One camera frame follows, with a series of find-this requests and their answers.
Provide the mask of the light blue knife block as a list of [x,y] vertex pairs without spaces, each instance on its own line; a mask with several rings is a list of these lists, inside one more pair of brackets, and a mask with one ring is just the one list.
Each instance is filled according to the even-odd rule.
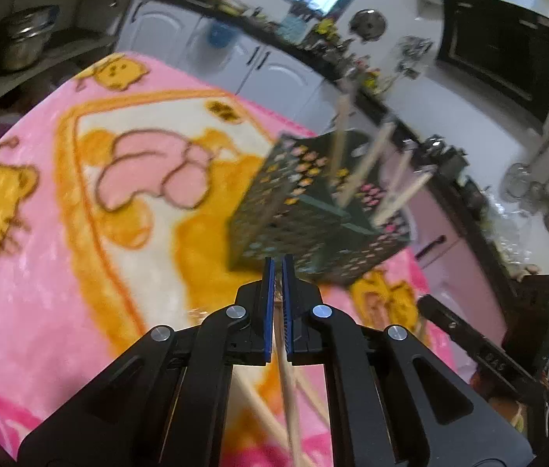
[[287,14],[276,30],[276,36],[292,44],[302,41],[307,28],[307,22],[303,17]]

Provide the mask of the wooden chopstick pair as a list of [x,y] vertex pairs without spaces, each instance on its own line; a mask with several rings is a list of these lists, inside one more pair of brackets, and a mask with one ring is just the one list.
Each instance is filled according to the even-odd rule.
[[289,450],[293,466],[303,466],[302,436],[300,431],[300,417],[298,416],[298,403],[295,396],[295,375],[291,364],[287,360],[286,337],[283,317],[282,299],[274,301],[274,339],[277,354],[277,367],[279,368],[281,388],[284,404]]

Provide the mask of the steel kettle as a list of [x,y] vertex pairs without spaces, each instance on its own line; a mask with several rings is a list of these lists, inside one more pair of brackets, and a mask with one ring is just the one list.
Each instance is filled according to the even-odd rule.
[[432,165],[437,165],[437,167],[443,162],[446,150],[445,139],[438,134],[428,137],[421,146],[423,157]]

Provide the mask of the blue hanging basket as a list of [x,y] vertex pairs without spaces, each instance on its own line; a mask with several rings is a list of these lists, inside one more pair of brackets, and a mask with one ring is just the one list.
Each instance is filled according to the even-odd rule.
[[234,26],[213,20],[209,26],[207,41],[213,49],[225,49],[233,43],[238,33]]

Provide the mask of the hanging pot lid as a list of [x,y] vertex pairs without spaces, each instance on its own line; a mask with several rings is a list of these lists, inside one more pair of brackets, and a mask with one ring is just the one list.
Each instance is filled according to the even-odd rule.
[[387,21],[380,12],[365,9],[353,15],[348,28],[351,34],[356,35],[363,42],[375,42],[386,32]]

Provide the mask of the pink cartoon blanket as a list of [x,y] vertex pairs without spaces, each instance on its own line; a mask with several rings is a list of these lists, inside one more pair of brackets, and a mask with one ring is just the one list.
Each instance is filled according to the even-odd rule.
[[[0,464],[21,466],[24,439],[152,328],[200,325],[268,258],[283,303],[292,255],[228,264],[228,221],[283,134],[312,137],[154,59],[113,54],[0,139]],[[335,181],[330,144],[337,205],[374,139],[346,131]],[[270,362],[233,369],[215,466],[292,465],[273,327]],[[336,466],[324,370],[291,366],[303,466]]]

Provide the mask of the short chopstick pair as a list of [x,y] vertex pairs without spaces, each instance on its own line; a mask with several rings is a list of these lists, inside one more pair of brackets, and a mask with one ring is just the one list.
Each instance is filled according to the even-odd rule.
[[402,152],[401,157],[397,163],[395,172],[393,172],[393,176],[391,176],[389,190],[388,190],[389,193],[397,192],[399,184],[402,180],[402,177],[408,168],[410,158],[412,158],[412,154],[414,154],[414,150],[411,147],[407,147]]

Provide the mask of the black range hood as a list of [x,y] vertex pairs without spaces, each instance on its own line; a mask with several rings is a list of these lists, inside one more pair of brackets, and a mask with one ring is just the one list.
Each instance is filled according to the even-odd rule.
[[549,18],[502,0],[442,0],[437,59],[467,72],[544,123],[549,114]]

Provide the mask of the plastic bag of vegetables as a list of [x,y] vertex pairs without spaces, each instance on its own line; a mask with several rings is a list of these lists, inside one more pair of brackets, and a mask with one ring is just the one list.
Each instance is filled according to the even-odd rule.
[[491,191],[485,190],[486,207],[480,226],[486,240],[494,247],[500,262],[510,275],[536,275],[540,266],[532,261],[529,249],[533,217],[529,211],[504,203]]

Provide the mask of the stacked steel pots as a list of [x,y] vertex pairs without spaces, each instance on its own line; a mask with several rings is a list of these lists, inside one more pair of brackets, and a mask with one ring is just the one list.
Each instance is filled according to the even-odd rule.
[[0,68],[18,72],[41,57],[60,14],[59,5],[30,7],[0,21]]

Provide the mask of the dark green utensil basket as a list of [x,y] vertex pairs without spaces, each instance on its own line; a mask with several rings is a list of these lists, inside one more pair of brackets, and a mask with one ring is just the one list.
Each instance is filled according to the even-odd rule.
[[402,212],[372,224],[386,195],[378,167],[345,208],[337,205],[339,190],[328,183],[330,144],[329,134],[280,136],[228,221],[230,268],[290,254],[296,273],[347,287],[408,246]]

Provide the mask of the hanging steel strainer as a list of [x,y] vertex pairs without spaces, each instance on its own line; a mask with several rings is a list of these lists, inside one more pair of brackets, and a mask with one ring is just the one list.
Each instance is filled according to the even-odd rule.
[[533,169],[540,161],[540,158],[547,153],[547,150],[549,150],[549,135],[544,138],[544,141],[528,162],[515,162],[509,166],[500,184],[500,197],[502,199],[515,202],[529,191]]

